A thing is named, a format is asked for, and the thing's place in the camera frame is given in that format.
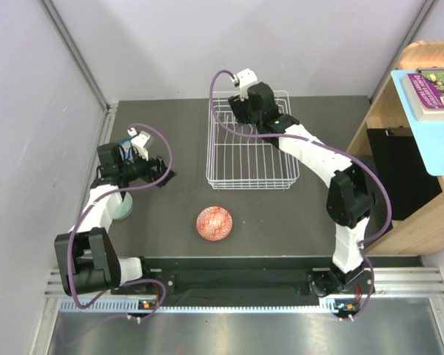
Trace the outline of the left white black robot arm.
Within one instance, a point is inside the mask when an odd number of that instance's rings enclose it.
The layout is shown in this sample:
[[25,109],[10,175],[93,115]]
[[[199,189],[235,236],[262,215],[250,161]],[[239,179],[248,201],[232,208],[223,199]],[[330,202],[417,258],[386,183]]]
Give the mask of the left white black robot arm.
[[124,158],[118,143],[99,146],[97,153],[99,165],[88,203],[76,225],[54,241],[63,289],[67,295],[77,296],[128,284],[142,294],[153,283],[152,274],[144,270],[143,257],[119,258],[108,231],[129,196],[131,182],[141,179],[162,187],[176,173],[162,157],[144,158],[136,149],[131,158]]

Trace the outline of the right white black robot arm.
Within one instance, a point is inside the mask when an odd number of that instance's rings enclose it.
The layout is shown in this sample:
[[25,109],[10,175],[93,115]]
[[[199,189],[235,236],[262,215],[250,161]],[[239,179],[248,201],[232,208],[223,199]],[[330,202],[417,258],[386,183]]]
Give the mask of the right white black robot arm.
[[228,102],[235,120],[253,126],[256,136],[296,158],[327,186],[326,210],[335,223],[332,287],[341,293],[357,285],[363,270],[359,242],[363,241],[376,203],[362,168],[311,135],[299,120],[282,113],[271,87],[263,82],[242,85]]

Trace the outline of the blue white floral bowl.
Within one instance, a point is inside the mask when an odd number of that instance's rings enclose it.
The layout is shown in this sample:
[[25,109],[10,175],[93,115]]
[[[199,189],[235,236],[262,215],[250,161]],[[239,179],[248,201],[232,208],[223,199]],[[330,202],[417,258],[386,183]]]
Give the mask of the blue white floral bowl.
[[121,166],[127,163],[135,162],[137,151],[133,148],[129,138],[123,139],[118,143],[118,152],[120,153],[121,157]]

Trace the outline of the white wire dish rack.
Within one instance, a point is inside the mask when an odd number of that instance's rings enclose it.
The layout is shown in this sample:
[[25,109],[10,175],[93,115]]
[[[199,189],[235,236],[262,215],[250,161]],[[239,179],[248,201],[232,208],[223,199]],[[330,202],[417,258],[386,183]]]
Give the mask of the white wire dish rack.
[[289,189],[300,177],[298,160],[279,151],[269,142],[254,138],[256,129],[240,125],[228,103],[234,92],[214,92],[218,117],[234,135],[214,118],[208,117],[206,179],[216,190]]

